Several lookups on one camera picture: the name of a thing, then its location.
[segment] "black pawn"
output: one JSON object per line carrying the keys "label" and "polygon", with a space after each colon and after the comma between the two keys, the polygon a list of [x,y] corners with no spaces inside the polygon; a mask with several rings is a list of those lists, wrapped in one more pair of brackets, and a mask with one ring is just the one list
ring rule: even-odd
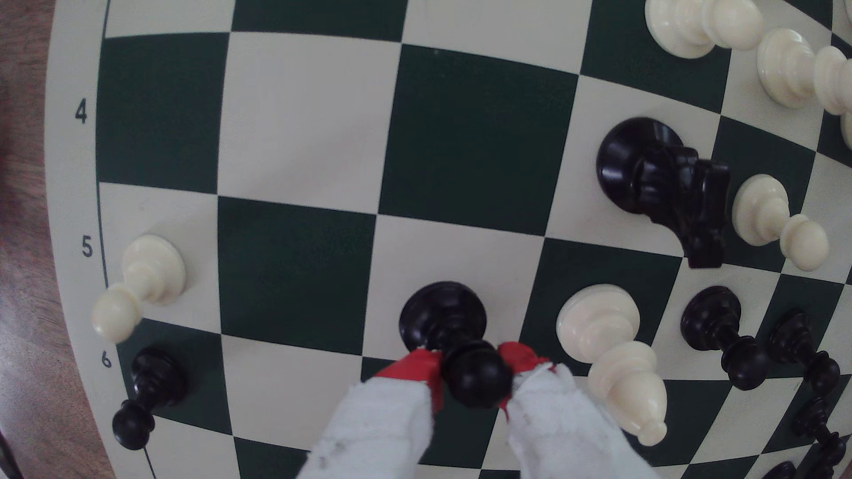
{"label": "black pawn", "polygon": [[801,309],[791,309],[775,323],[766,352],[773,361],[802,363],[804,380],[817,395],[828,395],[840,381],[838,363],[827,352],[816,352],[810,319]]}
{"label": "black pawn", "polygon": [[725,164],[699,159],[655,119],[631,118],[603,139],[597,179],[619,208],[674,232],[690,268],[722,266],[731,181]]}
{"label": "black pawn", "polygon": [[738,390],[753,390],[769,374],[769,358],[751,336],[740,336],[740,300],[724,286],[695,295],[683,311],[681,334],[699,351],[722,350],[722,369]]}
{"label": "black pawn", "polygon": [[767,472],[763,479],[793,479],[795,475],[796,466],[790,461],[784,461]]}
{"label": "black pawn", "polygon": [[813,437],[820,444],[820,458],[808,471],[808,479],[830,479],[834,475],[833,467],[846,455],[846,440],[837,432],[829,431],[827,421],[828,404],[821,397],[808,401],[793,418],[793,434]]}
{"label": "black pawn", "polygon": [[187,393],[187,376],[177,361],[163,351],[145,348],[130,365],[135,399],[121,403],[112,416],[112,433],[132,451],[142,449],[154,429],[153,409],[174,406]]}
{"label": "black pawn", "polygon": [[425,286],[400,315],[400,335],[409,351],[421,346],[443,353],[440,374],[450,394],[467,407],[495,407],[509,395],[512,371],[482,340],[485,307],[467,286],[442,281]]}

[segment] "number 5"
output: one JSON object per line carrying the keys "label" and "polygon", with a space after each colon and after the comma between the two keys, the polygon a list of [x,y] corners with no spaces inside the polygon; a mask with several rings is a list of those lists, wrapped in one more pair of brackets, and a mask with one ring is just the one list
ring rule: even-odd
{"label": "number 5", "polygon": [[92,245],[90,245],[89,243],[86,243],[86,241],[89,241],[91,239],[92,239],[91,236],[89,236],[87,234],[83,235],[83,256],[85,256],[85,257],[91,257],[92,256]]}

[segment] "white cloth wrapping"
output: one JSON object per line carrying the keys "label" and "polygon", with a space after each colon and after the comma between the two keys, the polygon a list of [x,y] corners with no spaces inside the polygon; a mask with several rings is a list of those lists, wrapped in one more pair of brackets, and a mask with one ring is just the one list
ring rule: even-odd
{"label": "white cloth wrapping", "polygon": [[[521,479],[659,479],[565,365],[515,376],[509,445]],[[340,402],[297,479],[412,479],[432,438],[424,383],[372,378]]]}
{"label": "white cloth wrapping", "polygon": [[516,375],[506,405],[521,479],[659,479],[568,368],[551,366]]}
{"label": "white cloth wrapping", "polygon": [[337,406],[297,479],[412,479],[431,438],[429,387],[371,378]]}

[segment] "white pawn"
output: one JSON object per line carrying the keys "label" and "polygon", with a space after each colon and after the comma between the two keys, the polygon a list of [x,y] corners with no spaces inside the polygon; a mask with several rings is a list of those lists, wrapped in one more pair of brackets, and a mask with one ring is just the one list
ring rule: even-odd
{"label": "white pawn", "polygon": [[615,285],[594,285],[574,294],[559,312],[556,336],[589,370],[592,395],[605,401],[621,429],[643,446],[665,437],[665,384],[654,372],[657,355],[633,341],[639,309],[630,294]]}
{"label": "white pawn", "polygon": [[124,282],[107,288],[92,308],[95,331],[110,343],[130,337],[142,321],[142,301],[174,302],[187,278],[181,253],[155,234],[143,234],[130,243],[121,270]]}
{"label": "white pawn", "polygon": [[780,240],[781,253],[802,271],[819,268],[828,256],[826,230],[805,215],[790,216],[787,191],[769,175],[745,180],[731,209],[734,230],[749,245]]}
{"label": "white pawn", "polygon": [[852,61],[836,47],[814,55],[802,35],[773,28],[757,47],[757,72],[773,100],[799,108],[814,94],[832,115],[852,110]]}
{"label": "white pawn", "polygon": [[750,50],[763,35],[763,15],[751,0],[646,0],[645,22],[659,46],[698,58],[714,45]]}

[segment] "chess piece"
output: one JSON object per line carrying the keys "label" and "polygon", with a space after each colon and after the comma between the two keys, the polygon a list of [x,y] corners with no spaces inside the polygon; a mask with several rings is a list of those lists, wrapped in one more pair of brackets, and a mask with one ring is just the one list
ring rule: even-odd
{"label": "chess piece", "polygon": [[482,340],[482,301],[467,286],[442,281],[421,288],[400,314],[400,335],[409,351],[443,353],[440,374],[450,394],[467,407],[495,407],[509,395],[512,371],[497,350]]}
{"label": "chess piece", "polygon": [[769,358],[751,336],[740,336],[740,300],[725,286],[695,295],[683,311],[681,334],[699,351],[722,350],[722,369],[738,390],[753,390],[769,374]]}
{"label": "chess piece", "polygon": [[820,458],[809,470],[808,478],[830,479],[834,474],[833,466],[840,464],[843,456],[846,455],[846,440],[837,432],[830,432],[826,421],[828,421],[828,404],[821,397],[808,401],[793,418],[793,434],[813,437],[820,444]]}
{"label": "chess piece", "polygon": [[816,352],[810,319],[801,309],[787,311],[772,329],[766,352],[776,362],[800,362],[804,381],[820,396],[832,392],[840,380],[840,366],[825,351]]}
{"label": "chess piece", "polygon": [[769,175],[745,180],[731,208],[734,231],[749,245],[780,240],[781,254],[802,271],[819,268],[828,257],[826,230],[807,216],[790,216],[787,191]]}
{"label": "chess piece", "polygon": [[177,361],[165,352],[145,348],[130,365],[135,399],[121,403],[112,416],[112,433],[131,451],[142,449],[154,429],[153,409],[174,406],[187,393],[187,376]]}
{"label": "chess piece", "polygon": [[784,461],[767,472],[763,479],[793,479],[795,475],[796,466],[790,461]]}
{"label": "chess piece", "polygon": [[621,429],[644,446],[665,437],[668,405],[665,384],[656,374],[657,355],[633,341],[639,309],[615,285],[589,286],[574,294],[559,312],[556,336],[577,361],[592,363],[589,389],[605,401]]}
{"label": "chess piece", "polygon": [[130,337],[142,321],[141,302],[170,304],[183,292],[187,271],[166,239],[143,234],[124,251],[124,282],[106,289],[92,308],[92,325],[110,343]]}
{"label": "chess piece", "polygon": [[698,58],[714,45],[750,50],[763,35],[763,15],[751,0],[646,0],[645,21],[659,46]]}
{"label": "chess piece", "polygon": [[722,266],[730,172],[699,159],[671,128],[631,118],[610,130],[597,154],[597,179],[622,210],[674,232],[690,268]]}
{"label": "chess piece", "polygon": [[852,109],[852,62],[837,47],[814,55],[802,35],[773,28],[757,47],[757,72],[766,93],[781,105],[799,108],[816,94],[832,115]]}

